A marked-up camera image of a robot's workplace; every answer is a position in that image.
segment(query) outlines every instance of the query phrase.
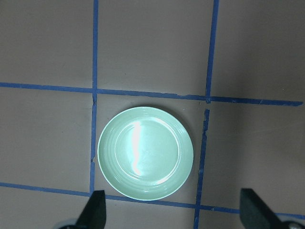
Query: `plate center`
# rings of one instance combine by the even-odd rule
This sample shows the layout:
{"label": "plate center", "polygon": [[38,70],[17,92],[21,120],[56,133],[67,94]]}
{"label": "plate center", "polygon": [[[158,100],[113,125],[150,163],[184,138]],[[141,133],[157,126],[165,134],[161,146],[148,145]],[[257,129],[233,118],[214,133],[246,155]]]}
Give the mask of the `plate center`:
{"label": "plate center", "polygon": [[176,135],[157,118],[131,122],[117,138],[115,156],[128,176],[160,184],[169,178],[178,160]]}

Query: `tile floor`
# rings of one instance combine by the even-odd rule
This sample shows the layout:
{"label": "tile floor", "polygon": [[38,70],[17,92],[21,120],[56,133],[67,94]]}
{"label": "tile floor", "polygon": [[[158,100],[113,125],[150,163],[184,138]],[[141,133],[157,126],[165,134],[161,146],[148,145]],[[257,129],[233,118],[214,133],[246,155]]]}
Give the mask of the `tile floor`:
{"label": "tile floor", "polygon": [[[241,229],[242,187],[304,223],[304,11],[302,0],[0,1],[0,228],[73,223],[99,189],[106,229]],[[153,204],[115,191],[94,156],[107,122],[141,105],[176,116],[194,146],[186,183]]]}

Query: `mint green plate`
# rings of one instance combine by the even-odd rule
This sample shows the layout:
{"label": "mint green plate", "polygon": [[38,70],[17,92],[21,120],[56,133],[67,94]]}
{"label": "mint green plate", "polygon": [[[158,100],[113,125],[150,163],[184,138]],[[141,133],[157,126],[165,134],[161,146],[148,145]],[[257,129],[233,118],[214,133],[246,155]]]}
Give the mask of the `mint green plate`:
{"label": "mint green plate", "polygon": [[193,146],[183,125],[169,113],[135,107],[116,115],[98,143],[106,180],[125,196],[156,200],[174,193],[188,178]]}

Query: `blue tape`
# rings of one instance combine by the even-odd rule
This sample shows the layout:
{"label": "blue tape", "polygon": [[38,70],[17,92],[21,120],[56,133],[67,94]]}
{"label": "blue tape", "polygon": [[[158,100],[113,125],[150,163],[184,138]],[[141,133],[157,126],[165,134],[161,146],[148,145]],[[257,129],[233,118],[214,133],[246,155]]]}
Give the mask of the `blue tape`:
{"label": "blue tape", "polygon": [[65,87],[65,86],[52,86],[52,85],[24,84],[24,83],[1,83],[0,82],[0,87],[62,91],[62,92],[92,93],[91,88],[85,88],[85,87]]}
{"label": "blue tape", "polygon": [[214,50],[215,50],[215,40],[216,40],[216,27],[217,27],[217,17],[218,17],[218,6],[219,0],[214,0],[213,14],[212,14],[212,25],[211,25],[211,36],[210,36],[210,47],[209,47],[209,57],[208,66],[206,73],[206,83],[205,83],[205,96],[209,98],[211,96],[212,87],[212,74],[213,74],[213,61],[214,61]]}
{"label": "blue tape", "polygon": [[93,50],[92,50],[92,118],[91,118],[91,156],[90,156],[90,193],[94,191],[95,178],[95,145],[96,145],[96,115],[97,115],[97,55],[98,55],[98,20],[99,1],[93,2]]}
{"label": "blue tape", "polygon": [[248,99],[248,98],[232,98],[232,97],[218,97],[211,96],[205,97],[201,95],[177,95],[171,93],[158,93],[158,92],[138,92],[138,91],[124,91],[124,90],[110,90],[110,89],[92,89],[82,87],[65,87],[65,86],[52,86],[52,85],[36,85],[36,84],[23,84],[23,83],[0,83],[0,87],[10,88],[24,88],[24,89],[37,89],[37,90],[50,90],[50,91],[64,91],[64,92],[80,92],[80,93],[93,93],[97,94],[113,94],[113,95],[130,95],[130,96],[146,96],[153,98],[169,98],[169,99],[186,99],[196,101],[210,102],[223,102],[223,103],[238,103],[238,104],[260,104],[260,105],[277,105],[277,106],[300,106],[303,104],[301,101],[285,101],[285,100],[266,100],[266,99]]}
{"label": "blue tape", "polygon": [[72,190],[64,190],[64,189],[48,188],[48,187],[36,187],[36,186],[29,186],[29,185],[18,185],[18,184],[4,183],[4,182],[0,182],[0,186],[32,190],[32,191],[40,191],[40,192],[60,193],[60,194],[82,196],[82,197],[90,196],[90,193],[88,193],[88,192],[78,192],[78,191],[72,191]]}
{"label": "blue tape", "polygon": [[[234,208],[222,208],[222,207],[213,207],[213,206],[207,206],[207,205],[201,205],[201,210],[207,210],[207,211],[217,211],[217,212],[224,212],[224,213],[231,213],[231,214],[239,214],[239,209]],[[299,215],[299,214],[288,214],[288,213],[276,213],[278,216],[288,216],[296,219],[302,219],[305,220],[305,215]]]}
{"label": "blue tape", "polygon": [[259,105],[276,105],[276,106],[300,106],[303,102],[300,101],[285,101],[285,100],[266,100],[266,99],[246,99],[246,98],[230,98],[212,96],[211,101],[233,103],[233,104],[259,104]]}
{"label": "blue tape", "polygon": [[195,208],[195,204],[186,204],[186,203],[170,202],[170,201],[162,201],[162,200],[141,201],[141,200],[131,199],[129,197],[119,197],[112,195],[106,195],[106,199],[142,203],[142,204],[155,204],[155,205],[171,206],[171,207],[179,207],[179,208]]}
{"label": "blue tape", "polygon": [[[81,196],[81,197],[90,197],[90,195],[91,195],[91,193],[89,193],[89,192],[78,192],[78,191],[48,188],[48,187],[18,185],[18,184],[11,184],[11,183],[5,183],[5,182],[0,182],[0,187],[10,187],[10,188],[17,188],[17,189],[24,189],[24,190],[31,190],[31,191],[41,191],[41,192],[47,192],[47,193],[59,193],[59,194]],[[119,196],[112,196],[112,195],[106,195],[106,199],[112,199],[112,200],[118,200],[118,201],[128,201],[128,202],[135,202],[135,203],[144,203],[144,204],[155,204],[155,205],[171,206],[171,207],[179,207],[179,208],[193,208],[193,209],[196,208],[195,204],[186,204],[186,203],[170,202],[170,201],[162,201],[162,200],[141,201],[141,200],[131,199],[128,197],[119,197]],[[207,210],[207,211],[217,211],[217,212],[239,214],[239,210],[234,209],[234,208],[222,208],[222,207],[213,207],[213,206],[206,206],[206,205],[201,205],[199,208],[201,210]],[[276,214],[278,216],[288,216],[288,217],[292,217],[292,218],[296,218],[296,219],[305,220],[305,215],[287,214],[287,213],[276,213]]]}
{"label": "blue tape", "polygon": [[200,209],[201,210],[207,210],[207,211],[218,211],[218,212],[239,214],[239,209],[234,209],[234,208],[222,208],[222,207],[213,207],[213,206],[201,205]]}
{"label": "blue tape", "polygon": [[124,91],[124,90],[111,90],[111,89],[97,89],[98,94],[114,94],[114,95],[129,95],[129,96],[146,96],[153,98],[167,98],[167,99],[187,99],[204,101],[205,96],[201,95],[178,95],[172,93],[159,93],[159,92],[138,92],[138,91]]}
{"label": "blue tape", "polygon": [[198,229],[198,224],[199,224],[199,213],[200,213],[200,207],[201,207],[200,203],[201,203],[202,186],[203,186],[204,161],[205,161],[206,141],[207,141],[206,132],[208,131],[208,127],[209,127],[209,117],[210,117],[210,110],[206,109],[204,112],[203,133],[202,133],[199,172],[198,172],[198,184],[197,184],[197,194],[196,194],[196,205],[195,205],[194,224],[193,224],[194,229]]}
{"label": "blue tape", "polygon": [[92,88],[97,89],[97,54],[98,54],[98,21],[99,1],[93,2],[93,57],[92,57]]}

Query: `grid line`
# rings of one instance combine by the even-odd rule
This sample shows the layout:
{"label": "grid line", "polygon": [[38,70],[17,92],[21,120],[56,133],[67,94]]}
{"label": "grid line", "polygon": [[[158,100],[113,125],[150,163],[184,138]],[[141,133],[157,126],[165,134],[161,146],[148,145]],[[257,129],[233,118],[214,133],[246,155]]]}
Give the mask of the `grid line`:
{"label": "grid line", "polygon": [[202,131],[202,140],[201,140],[201,151],[200,151],[198,184],[197,184],[193,229],[198,229],[198,225],[199,225],[199,213],[200,213],[201,194],[202,194],[202,187],[203,187],[204,161],[205,161],[206,142],[207,142],[206,132],[208,131],[208,127],[209,127],[209,117],[210,117],[210,110],[206,109],[204,111],[204,121],[203,121],[203,131]]}
{"label": "grid line", "polygon": [[95,145],[96,145],[96,115],[97,115],[97,58],[98,58],[98,20],[99,2],[93,2],[93,48],[92,48],[92,118],[91,118],[91,156],[90,156],[90,193],[94,192],[95,179]]}
{"label": "grid line", "polygon": [[213,61],[214,61],[214,50],[215,50],[215,40],[216,40],[218,6],[219,6],[219,0],[214,0],[212,23],[211,23],[210,47],[209,47],[209,56],[208,56],[208,66],[207,66],[206,82],[205,82],[205,96],[206,96],[206,102],[208,104],[211,102],[210,96],[211,96],[211,87],[212,87]]}
{"label": "grid line", "polygon": [[[46,192],[46,193],[65,194],[65,195],[72,195],[72,196],[79,196],[79,197],[89,197],[91,195],[90,192],[79,192],[79,191],[57,189],[57,188],[19,185],[19,184],[5,183],[5,182],[0,182],[0,187],[9,187],[9,188],[24,189],[24,190],[30,190],[30,191],[40,191],[40,192]],[[192,209],[195,208],[195,204],[187,204],[187,203],[179,203],[179,202],[171,202],[171,201],[163,201],[163,200],[141,201],[141,200],[131,199],[129,197],[120,197],[120,196],[112,196],[112,195],[106,195],[106,199],[135,202],[135,203],[154,204],[154,205],[160,205],[160,206],[179,207],[179,208],[192,208]],[[207,210],[207,211],[217,211],[217,212],[224,212],[224,213],[239,214],[239,210],[234,209],[234,208],[223,208],[223,207],[216,207],[216,206],[200,205],[200,209]],[[279,216],[288,216],[288,217],[293,217],[296,219],[305,220],[305,215],[289,214],[289,213],[276,213],[276,214]]]}
{"label": "grid line", "polygon": [[[33,89],[45,91],[62,91],[62,92],[77,92],[92,94],[92,88],[85,87],[67,87],[67,86],[54,86],[54,85],[38,85],[26,83],[5,83],[0,82],[0,87],[20,88],[20,89]],[[178,95],[173,93],[159,93],[159,92],[142,92],[142,91],[126,91],[126,90],[113,90],[113,89],[96,89],[97,94],[112,94],[112,95],[128,95],[128,96],[143,96],[152,98],[165,98],[165,99],[184,99],[195,101],[206,101],[203,95]],[[275,106],[300,106],[302,101],[288,101],[288,100],[268,100],[268,99],[250,99],[250,98],[233,98],[233,97],[220,97],[211,96],[211,102],[221,103],[237,103],[237,104],[258,104],[258,105],[275,105]]]}
{"label": "grid line", "polygon": [[[215,48],[215,39],[216,39],[216,27],[217,27],[219,0],[214,0],[213,2],[214,3],[213,3],[213,13],[212,13],[212,23],[211,23],[211,35],[210,35],[210,44],[209,44],[205,96],[202,96],[202,95],[192,95],[192,94],[178,95],[178,94],[173,94],[173,93],[99,89],[98,82],[97,82],[97,80],[98,80],[98,78],[97,78],[97,71],[98,71],[97,60],[98,60],[98,13],[99,13],[98,6],[99,6],[99,1],[94,0],[94,2],[93,2],[93,31],[92,31],[93,32],[92,88],[24,84],[24,83],[4,83],[4,82],[1,83],[0,82],[0,87],[92,94],[91,156],[90,156],[91,160],[90,160],[89,192],[79,192],[79,191],[73,191],[73,190],[46,188],[46,187],[35,187],[35,186],[11,184],[11,183],[5,183],[5,182],[0,182],[0,186],[33,190],[33,191],[42,191],[42,192],[47,192],[47,193],[59,193],[59,194],[66,194],[66,195],[89,197],[91,195],[91,193],[94,191],[94,175],[95,175],[94,174],[95,173],[94,158],[96,155],[95,145],[96,145],[97,94],[129,95],[129,96],[145,96],[145,97],[154,97],[154,98],[196,100],[196,101],[206,101],[208,104],[210,102],[222,102],[222,103],[240,103],[240,104],[279,105],[279,106],[300,106],[300,105],[302,105],[303,102],[300,102],[300,101],[265,100],[265,99],[211,96],[214,48]],[[120,197],[120,196],[112,196],[112,195],[106,195],[106,198],[111,199],[111,200],[118,200],[118,201],[128,201],[128,202],[155,204],[155,205],[161,205],[161,206],[171,206],[171,207],[181,207],[181,208],[192,208],[195,210],[194,222],[193,222],[194,229],[198,229],[200,210],[217,211],[217,212],[224,212],[224,213],[230,213],[230,214],[239,214],[239,210],[234,209],[234,208],[223,208],[223,207],[216,207],[216,206],[201,205],[204,160],[205,160],[206,143],[207,143],[206,131],[208,129],[209,112],[210,111],[208,109],[206,109],[204,112],[205,120],[203,122],[203,137],[202,137],[202,145],[201,145],[201,155],[200,155],[200,163],[199,163],[199,171],[198,171],[198,184],[197,184],[197,193],[196,193],[196,203],[195,204],[162,201],[162,200],[140,201],[140,200],[135,200],[135,199],[131,199],[128,197]],[[287,214],[287,213],[277,213],[277,215],[289,216],[289,217],[293,217],[296,219],[305,220],[305,215]]]}

